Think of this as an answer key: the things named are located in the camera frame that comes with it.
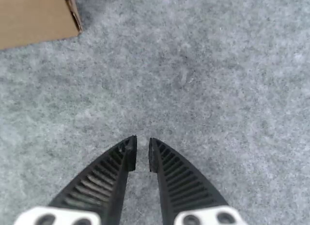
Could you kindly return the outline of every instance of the gray carpet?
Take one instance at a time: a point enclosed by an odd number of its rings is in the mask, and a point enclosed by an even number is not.
[[[310,224],[310,0],[77,3],[79,37],[0,51],[0,224],[132,134],[122,224],[161,224],[149,137],[250,225]]]

